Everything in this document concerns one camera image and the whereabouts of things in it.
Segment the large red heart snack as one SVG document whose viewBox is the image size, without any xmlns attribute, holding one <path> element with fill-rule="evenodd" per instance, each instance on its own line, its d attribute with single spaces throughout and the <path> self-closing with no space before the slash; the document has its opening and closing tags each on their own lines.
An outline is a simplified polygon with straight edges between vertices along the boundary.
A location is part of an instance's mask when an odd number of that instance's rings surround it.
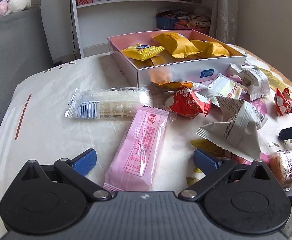
<svg viewBox="0 0 292 240">
<path fill-rule="evenodd" d="M 289 88 L 285 88 L 282 92 L 278 88 L 275 88 L 274 96 L 276 113 L 278 116 L 292 113 L 292 98 L 290 97 Z"/>
</svg>

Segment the small pink cookie pack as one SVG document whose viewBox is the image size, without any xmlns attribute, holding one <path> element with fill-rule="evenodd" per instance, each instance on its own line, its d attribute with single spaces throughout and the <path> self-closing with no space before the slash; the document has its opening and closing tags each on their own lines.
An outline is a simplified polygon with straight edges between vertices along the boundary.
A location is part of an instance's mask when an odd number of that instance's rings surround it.
<svg viewBox="0 0 292 240">
<path fill-rule="evenodd" d="M 279 184 L 283 188 L 292 185 L 292 150 L 277 151 L 268 155 L 268 160 Z"/>
</svg>

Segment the white nut snack pack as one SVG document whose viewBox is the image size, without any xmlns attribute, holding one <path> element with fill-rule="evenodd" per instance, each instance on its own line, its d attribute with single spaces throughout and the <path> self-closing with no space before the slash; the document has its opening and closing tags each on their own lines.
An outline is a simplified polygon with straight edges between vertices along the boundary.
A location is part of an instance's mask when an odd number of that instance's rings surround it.
<svg viewBox="0 0 292 240">
<path fill-rule="evenodd" d="M 200 127 L 197 135 L 247 161 L 260 158 L 258 130 L 267 122 L 251 103 L 225 96 L 217 96 L 222 122 L 211 122 Z"/>
</svg>

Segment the pink wafer snack pack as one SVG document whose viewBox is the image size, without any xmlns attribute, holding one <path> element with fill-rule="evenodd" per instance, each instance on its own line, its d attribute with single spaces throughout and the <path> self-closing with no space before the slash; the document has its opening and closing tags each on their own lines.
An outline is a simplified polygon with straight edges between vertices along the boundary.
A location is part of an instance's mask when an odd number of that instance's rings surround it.
<svg viewBox="0 0 292 240">
<path fill-rule="evenodd" d="M 167 126 L 176 113 L 139 106 L 106 171 L 103 188 L 111 191 L 149 191 Z"/>
</svg>

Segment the small red heart snack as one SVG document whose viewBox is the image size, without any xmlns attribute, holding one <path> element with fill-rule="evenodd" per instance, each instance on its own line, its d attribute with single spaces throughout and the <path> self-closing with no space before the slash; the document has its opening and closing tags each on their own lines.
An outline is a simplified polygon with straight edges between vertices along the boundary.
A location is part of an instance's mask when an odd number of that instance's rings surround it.
<svg viewBox="0 0 292 240">
<path fill-rule="evenodd" d="M 207 116 L 211 105 L 211 100 L 187 87 L 177 90 L 164 103 L 168 110 L 189 119 L 196 118 L 200 113 Z"/>
</svg>

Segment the clear rice cracker pack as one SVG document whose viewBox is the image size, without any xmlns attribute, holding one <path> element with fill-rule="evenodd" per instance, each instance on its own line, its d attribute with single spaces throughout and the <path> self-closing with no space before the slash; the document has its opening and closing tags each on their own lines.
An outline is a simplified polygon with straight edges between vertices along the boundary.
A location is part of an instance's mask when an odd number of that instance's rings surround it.
<svg viewBox="0 0 292 240">
<path fill-rule="evenodd" d="M 137 107 L 152 105 L 151 94 L 145 88 L 75 89 L 64 116 L 69 119 L 128 120 L 134 117 Z"/>
</svg>

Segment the pale green cake pack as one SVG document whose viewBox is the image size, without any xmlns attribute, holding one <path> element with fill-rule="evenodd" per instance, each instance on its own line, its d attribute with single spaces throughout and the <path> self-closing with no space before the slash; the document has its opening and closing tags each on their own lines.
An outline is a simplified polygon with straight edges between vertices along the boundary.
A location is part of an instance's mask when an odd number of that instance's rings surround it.
<svg viewBox="0 0 292 240">
<path fill-rule="evenodd" d="M 248 88 L 244 85 L 218 74 L 216 79 L 209 84 L 208 88 L 199 91 L 199 94 L 212 101 L 212 104 L 219 107 L 217 96 L 239 99 L 242 93 Z"/>
</svg>

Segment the orange and white snack pack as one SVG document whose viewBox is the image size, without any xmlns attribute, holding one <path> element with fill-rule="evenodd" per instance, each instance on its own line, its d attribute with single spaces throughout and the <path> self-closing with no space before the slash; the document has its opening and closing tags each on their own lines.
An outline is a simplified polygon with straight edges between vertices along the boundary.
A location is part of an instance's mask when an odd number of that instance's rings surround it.
<svg viewBox="0 0 292 240">
<path fill-rule="evenodd" d="M 198 82 L 191 82 L 191 81 L 162 81 L 162 82 L 155 82 L 155 85 L 162 89 L 166 90 L 178 90 L 182 88 L 189 88 L 193 91 L 207 89 L 206 85 L 203 85 Z"/>
</svg>

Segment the golden orange snack bar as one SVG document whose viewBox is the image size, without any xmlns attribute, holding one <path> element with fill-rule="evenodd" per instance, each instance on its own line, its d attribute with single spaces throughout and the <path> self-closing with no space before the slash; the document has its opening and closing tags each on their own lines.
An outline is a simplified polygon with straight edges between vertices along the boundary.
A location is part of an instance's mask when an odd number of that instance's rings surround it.
<svg viewBox="0 0 292 240">
<path fill-rule="evenodd" d="M 146 63 L 148 64 L 149 67 L 152 66 L 160 66 L 166 64 L 166 60 L 162 56 L 154 56 L 150 59 L 146 60 Z"/>
</svg>

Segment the yellow waffle sandwich pack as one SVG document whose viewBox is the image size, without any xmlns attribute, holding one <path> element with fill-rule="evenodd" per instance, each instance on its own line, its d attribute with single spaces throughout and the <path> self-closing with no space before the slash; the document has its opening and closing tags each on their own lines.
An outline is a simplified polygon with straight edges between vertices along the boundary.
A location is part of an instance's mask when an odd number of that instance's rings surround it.
<svg viewBox="0 0 292 240">
<path fill-rule="evenodd" d="M 197 55 L 199 50 L 185 36 L 179 33 L 161 33 L 153 38 L 174 58 L 184 59 Z"/>
</svg>

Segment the yellow chips snack pack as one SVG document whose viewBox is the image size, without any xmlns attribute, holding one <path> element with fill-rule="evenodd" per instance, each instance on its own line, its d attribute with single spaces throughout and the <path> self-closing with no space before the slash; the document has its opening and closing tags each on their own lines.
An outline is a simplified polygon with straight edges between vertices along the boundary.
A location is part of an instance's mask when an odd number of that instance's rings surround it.
<svg viewBox="0 0 292 240">
<path fill-rule="evenodd" d="M 162 46 L 151 46 L 147 44 L 136 43 L 128 48 L 125 48 L 121 51 L 121 53 L 134 60 L 138 61 L 147 61 L 152 57 L 158 55 L 163 52 L 165 49 Z"/>
</svg>

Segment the floral tablecloth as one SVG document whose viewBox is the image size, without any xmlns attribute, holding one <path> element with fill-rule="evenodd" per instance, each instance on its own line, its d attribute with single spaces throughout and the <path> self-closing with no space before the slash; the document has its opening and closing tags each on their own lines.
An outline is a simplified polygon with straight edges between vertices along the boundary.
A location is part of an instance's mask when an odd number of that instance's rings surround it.
<svg viewBox="0 0 292 240">
<path fill-rule="evenodd" d="M 277 69 L 253 53 L 231 45 L 245 53 L 247 63 L 263 68 L 290 88 L 292 82 Z M 62 64 L 22 81 L 14 91 L 11 103 L 0 126 L 0 200 L 27 160 L 35 159 L 41 165 L 53 164 L 60 158 L 79 155 L 88 148 L 97 153 L 97 163 L 87 178 L 104 183 L 105 172 L 129 129 L 126 120 L 81 120 L 64 117 L 68 102 L 75 90 L 128 87 L 126 78 L 109 53 L 99 54 Z M 292 126 L 292 113 L 272 115 L 274 93 L 254 105 L 265 111 L 267 123 L 259 130 L 263 153 L 292 148 L 292 140 L 280 142 L 279 131 Z M 221 120 L 219 108 L 211 108 L 207 117 L 195 119 L 178 116 L 167 127 L 162 152 L 158 158 L 151 190 L 175 191 L 187 188 L 187 177 L 201 179 L 195 170 L 194 147 L 190 141 L 197 139 L 196 132 L 204 124 Z M 0 218 L 0 238 L 6 233 Z"/>
</svg>

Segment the pink plastic basket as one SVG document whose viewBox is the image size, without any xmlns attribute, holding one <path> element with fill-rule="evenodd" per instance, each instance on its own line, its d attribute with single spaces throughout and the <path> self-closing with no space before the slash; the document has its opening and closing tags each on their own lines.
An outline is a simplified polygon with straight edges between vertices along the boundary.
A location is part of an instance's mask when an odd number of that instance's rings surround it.
<svg viewBox="0 0 292 240">
<path fill-rule="evenodd" d="M 185 25 L 180 25 L 178 23 L 175 23 L 174 24 L 174 28 L 175 29 L 186 29 L 186 30 L 195 30 L 195 31 L 198 31 L 200 33 L 203 33 L 205 35 L 208 35 L 209 34 L 209 28 L 202 28 L 202 27 L 188 27 L 188 26 L 185 26 Z"/>
</svg>

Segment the white bookshelf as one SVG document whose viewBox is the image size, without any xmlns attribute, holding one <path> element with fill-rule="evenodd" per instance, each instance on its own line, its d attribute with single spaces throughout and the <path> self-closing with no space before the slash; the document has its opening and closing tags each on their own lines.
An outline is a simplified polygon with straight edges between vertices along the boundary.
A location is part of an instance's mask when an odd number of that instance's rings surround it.
<svg viewBox="0 0 292 240">
<path fill-rule="evenodd" d="M 213 0 L 105 0 L 77 6 L 70 0 L 81 57 L 108 51 L 107 38 L 154 30 L 156 14 L 171 9 L 189 9 L 200 14 L 212 9 Z"/>
</svg>

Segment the pink and white plush toy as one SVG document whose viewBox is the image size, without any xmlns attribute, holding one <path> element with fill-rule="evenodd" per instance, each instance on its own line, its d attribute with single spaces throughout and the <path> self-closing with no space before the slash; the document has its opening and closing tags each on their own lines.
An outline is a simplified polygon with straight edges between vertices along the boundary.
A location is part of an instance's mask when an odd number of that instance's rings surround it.
<svg viewBox="0 0 292 240">
<path fill-rule="evenodd" d="M 9 14 L 30 9 L 31 0 L 2 0 L 0 2 L 0 18 Z"/>
</svg>

